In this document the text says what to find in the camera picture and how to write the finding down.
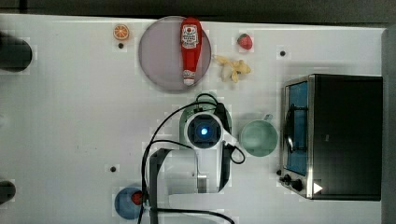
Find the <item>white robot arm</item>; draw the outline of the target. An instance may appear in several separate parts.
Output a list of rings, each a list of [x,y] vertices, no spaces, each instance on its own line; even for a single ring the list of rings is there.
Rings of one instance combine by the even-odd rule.
[[[194,113],[179,128],[179,149],[161,148],[149,157],[150,224],[160,224],[159,214],[176,211],[169,205],[171,195],[218,193],[231,175],[237,140],[226,111]]]

